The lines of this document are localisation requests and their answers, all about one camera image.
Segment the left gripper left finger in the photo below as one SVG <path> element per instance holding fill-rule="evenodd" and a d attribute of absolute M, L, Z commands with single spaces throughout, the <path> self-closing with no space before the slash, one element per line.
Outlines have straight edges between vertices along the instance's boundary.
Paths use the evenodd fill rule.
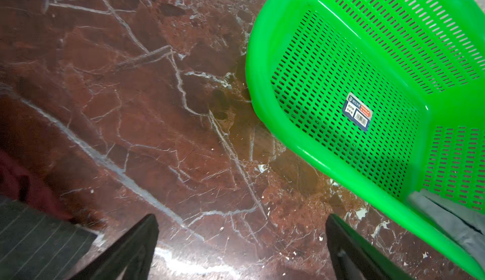
<path fill-rule="evenodd" d="M 148 279 L 159 225 L 147 214 L 72 279 Z"/>

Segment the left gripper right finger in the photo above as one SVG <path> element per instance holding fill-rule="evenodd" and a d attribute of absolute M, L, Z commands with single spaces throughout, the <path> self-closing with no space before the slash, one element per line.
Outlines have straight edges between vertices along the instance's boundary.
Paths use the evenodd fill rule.
<path fill-rule="evenodd" d="M 338 215 L 326 221 L 327 247 L 337 279 L 410 279 Z"/>

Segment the grey long sleeve shirt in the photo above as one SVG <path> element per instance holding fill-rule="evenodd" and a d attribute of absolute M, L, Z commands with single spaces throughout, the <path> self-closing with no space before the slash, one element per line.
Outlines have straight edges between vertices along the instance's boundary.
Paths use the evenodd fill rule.
<path fill-rule="evenodd" d="M 432 194 L 413 192 L 409 202 L 459 244 L 484 268 L 484 215 Z"/>

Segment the green plastic basket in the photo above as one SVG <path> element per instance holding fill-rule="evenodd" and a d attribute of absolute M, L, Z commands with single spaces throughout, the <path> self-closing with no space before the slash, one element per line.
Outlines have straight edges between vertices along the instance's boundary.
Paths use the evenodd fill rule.
<path fill-rule="evenodd" d="M 484 12 L 474 0 L 267 0 L 246 78 L 271 133 L 477 279 L 484 268 L 409 203 L 484 213 Z M 342 108 L 373 111 L 362 131 Z"/>

